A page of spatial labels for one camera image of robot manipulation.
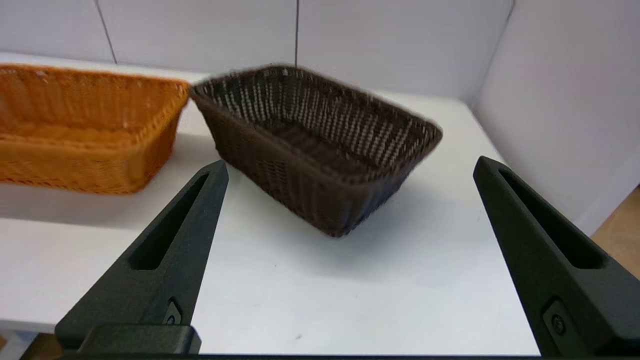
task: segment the dark brown basket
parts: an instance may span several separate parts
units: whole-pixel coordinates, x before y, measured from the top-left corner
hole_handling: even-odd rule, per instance
[[[189,93],[220,156],[331,236],[382,205],[442,138],[416,115],[290,65],[210,79]]]

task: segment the tabletop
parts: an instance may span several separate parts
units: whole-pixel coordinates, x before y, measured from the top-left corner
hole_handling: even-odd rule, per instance
[[[8,62],[207,77],[0,53]],[[472,178],[480,155],[499,154],[462,102],[374,93],[433,119],[442,142],[339,239],[228,167],[192,321],[202,353],[539,354]],[[0,184],[0,328],[52,332],[191,176],[219,158],[190,101],[171,158],[140,193]]]

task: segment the screw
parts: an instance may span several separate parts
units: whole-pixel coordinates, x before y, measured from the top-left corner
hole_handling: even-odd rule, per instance
[[[551,326],[553,326],[556,334],[562,336],[566,333],[566,326],[564,325],[564,320],[560,317],[560,315],[556,314],[551,316]]]

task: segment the white wall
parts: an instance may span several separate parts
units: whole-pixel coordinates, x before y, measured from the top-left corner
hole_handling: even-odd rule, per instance
[[[300,0],[298,64],[364,88],[477,95],[512,0]]]
[[[0,0],[0,51],[113,63],[92,0]]]
[[[293,63],[296,0],[100,0],[118,63],[227,72]]]
[[[512,168],[592,234],[640,182],[640,1],[517,0],[477,114]]]

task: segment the brown wicker basket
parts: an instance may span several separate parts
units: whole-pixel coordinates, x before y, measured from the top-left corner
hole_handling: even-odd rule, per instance
[[[185,81],[0,65],[0,181],[122,194],[171,154]]]
[[[220,156],[331,236],[355,228],[438,144],[434,124],[305,69],[191,87]]]

